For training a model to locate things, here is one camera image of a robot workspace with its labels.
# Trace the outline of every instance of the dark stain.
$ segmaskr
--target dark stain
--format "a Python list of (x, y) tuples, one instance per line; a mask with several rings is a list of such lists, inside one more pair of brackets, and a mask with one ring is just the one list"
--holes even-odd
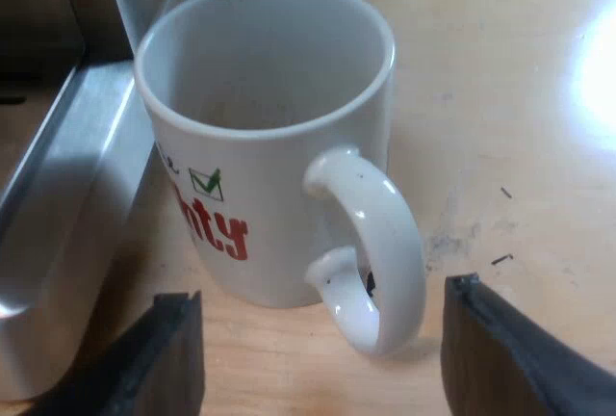
[(495, 230), (506, 231), (507, 233), (511, 233), (518, 227), (518, 223), (516, 221), (510, 221), (508, 219), (500, 219), (497, 221), (492, 228)]
[(469, 236), (471, 238), (476, 238), (477, 236), (479, 236), (479, 233), (481, 233), (481, 223), (476, 222), (472, 227), (471, 227), (471, 231), (469, 232)]
[(500, 190), (502, 191), (502, 193), (507, 196), (509, 199), (511, 199), (513, 196), (511, 195), (510, 192), (508, 192), (504, 187), (500, 187)]
[(497, 264), (499, 264), (500, 262), (503, 262), (503, 261), (505, 261), (505, 260), (507, 260), (507, 259), (513, 259), (513, 255), (511, 255), (511, 254), (506, 254), (506, 255), (504, 255), (504, 256), (502, 256), (502, 257), (499, 257), (498, 259), (493, 260), (493, 261), (491, 262), (491, 264), (492, 264), (492, 265), (497, 265)]

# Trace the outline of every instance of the table surface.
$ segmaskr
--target table surface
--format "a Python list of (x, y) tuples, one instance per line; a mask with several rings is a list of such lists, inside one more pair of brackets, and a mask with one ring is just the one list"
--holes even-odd
[(201, 290), (203, 414), (449, 414), (444, 280), (478, 272), (616, 372), (616, 0), (370, 1), (398, 42), (389, 173), (413, 209), (428, 268), (414, 347), (370, 359), (321, 304), (272, 310), (224, 294), (153, 157), (80, 360), (156, 293)]

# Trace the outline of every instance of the ceramic mug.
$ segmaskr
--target ceramic mug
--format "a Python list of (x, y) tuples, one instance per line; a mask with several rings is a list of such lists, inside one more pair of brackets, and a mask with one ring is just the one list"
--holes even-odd
[(189, 0), (135, 60), (210, 275), (260, 305), (322, 300), (371, 354), (405, 345), (425, 304), (419, 232), (383, 172), (394, 61), (362, 0)]

